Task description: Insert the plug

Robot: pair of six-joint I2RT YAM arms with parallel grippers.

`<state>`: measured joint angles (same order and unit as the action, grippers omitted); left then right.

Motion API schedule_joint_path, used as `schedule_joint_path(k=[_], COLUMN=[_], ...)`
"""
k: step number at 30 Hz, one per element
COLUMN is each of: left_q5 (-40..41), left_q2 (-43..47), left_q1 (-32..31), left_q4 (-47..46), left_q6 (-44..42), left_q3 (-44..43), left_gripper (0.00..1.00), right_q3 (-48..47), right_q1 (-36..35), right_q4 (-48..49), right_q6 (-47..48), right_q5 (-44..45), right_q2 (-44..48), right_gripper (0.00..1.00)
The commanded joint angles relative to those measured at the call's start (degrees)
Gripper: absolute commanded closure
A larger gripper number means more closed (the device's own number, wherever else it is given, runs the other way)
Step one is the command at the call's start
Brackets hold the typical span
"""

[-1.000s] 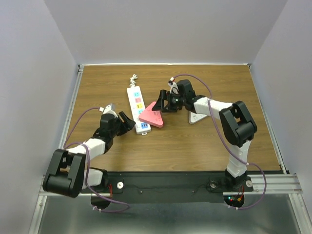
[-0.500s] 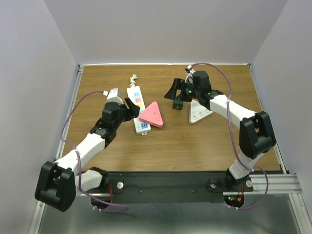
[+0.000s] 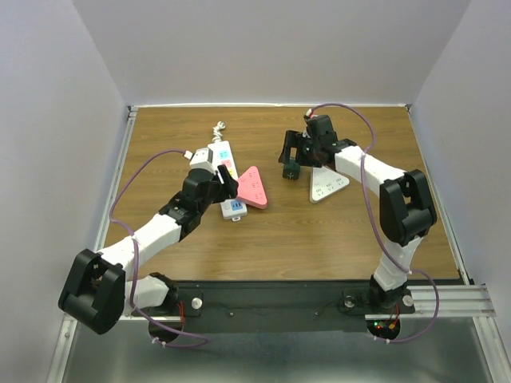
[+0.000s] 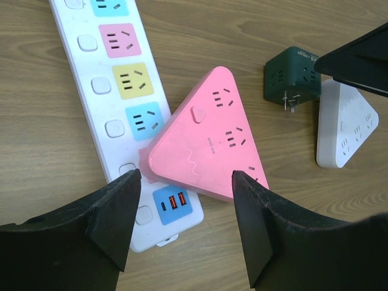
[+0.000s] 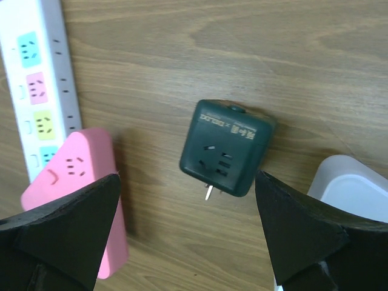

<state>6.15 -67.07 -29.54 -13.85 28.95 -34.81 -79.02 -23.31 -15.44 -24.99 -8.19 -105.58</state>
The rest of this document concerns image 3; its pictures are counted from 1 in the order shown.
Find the dark green cube adapter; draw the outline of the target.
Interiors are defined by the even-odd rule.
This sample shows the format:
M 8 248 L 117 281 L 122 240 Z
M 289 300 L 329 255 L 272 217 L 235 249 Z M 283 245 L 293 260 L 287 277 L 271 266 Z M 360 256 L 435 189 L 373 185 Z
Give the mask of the dark green cube adapter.
M 300 170 L 301 166 L 294 158 L 290 158 L 288 162 L 283 164 L 283 178 L 286 180 L 297 180 L 300 176 Z

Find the white colourful power strip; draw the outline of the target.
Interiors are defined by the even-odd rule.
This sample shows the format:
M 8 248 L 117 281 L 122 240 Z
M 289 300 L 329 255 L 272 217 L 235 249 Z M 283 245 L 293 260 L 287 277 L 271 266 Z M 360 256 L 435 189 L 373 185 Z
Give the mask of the white colourful power strip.
M 225 165 L 231 177 L 237 180 L 238 172 L 230 144 L 227 141 L 217 141 L 209 144 L 208 147 L 213 153 L 213 166 L 217 168 L 221 164 Z M 226 199 L 223 203 L 220 203 L 220 208 L 222 216 L 226 220 L 239 221 L 248 214 L 246 204 L 237 199 Z

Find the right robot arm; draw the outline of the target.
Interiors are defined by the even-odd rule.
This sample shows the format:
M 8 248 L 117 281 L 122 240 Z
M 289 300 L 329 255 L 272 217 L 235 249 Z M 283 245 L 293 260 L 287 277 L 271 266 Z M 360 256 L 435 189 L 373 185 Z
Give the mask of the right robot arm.
M 379 215 L 370 222 L 382 256 L 367 301 L 385 311 L 404 295 L 414 253 L 438 219 L 428 179 L 418 169 L 406 172 L 383 163 L 353 140 L 340 140 L 327 115 L 307 114 L 305 121 L 303 132 L 286 131 L 279 162 L 286 169 L 327 167 L 378 197 Z

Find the pink triangular power socket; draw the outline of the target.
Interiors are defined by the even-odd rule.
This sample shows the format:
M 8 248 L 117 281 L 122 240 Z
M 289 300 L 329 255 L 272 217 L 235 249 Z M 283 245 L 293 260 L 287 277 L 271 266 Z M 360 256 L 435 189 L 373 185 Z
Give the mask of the pink triangular power socket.
M 261 210 L 267 208 L 267 194 L 256 166 L 251 166 L 245 171 L 238 178 L 237 183 L 237 200 Z

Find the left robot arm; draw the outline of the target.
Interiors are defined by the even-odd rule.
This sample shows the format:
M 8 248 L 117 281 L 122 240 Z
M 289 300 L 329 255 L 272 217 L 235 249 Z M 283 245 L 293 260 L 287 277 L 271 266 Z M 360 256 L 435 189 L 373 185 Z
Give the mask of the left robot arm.
M 177 307 L 171 281 L 161 274 L 138 277 L 139 267 L 193 232 L 214 203 L 237 196 L 238 183 L 223 164 L 210 172 L 194 168 L 177 192 L 143 227 L 98 252 L 75 257 L 58 307 L 97 334 L 124 314 L 152 307 L 170 314 Z

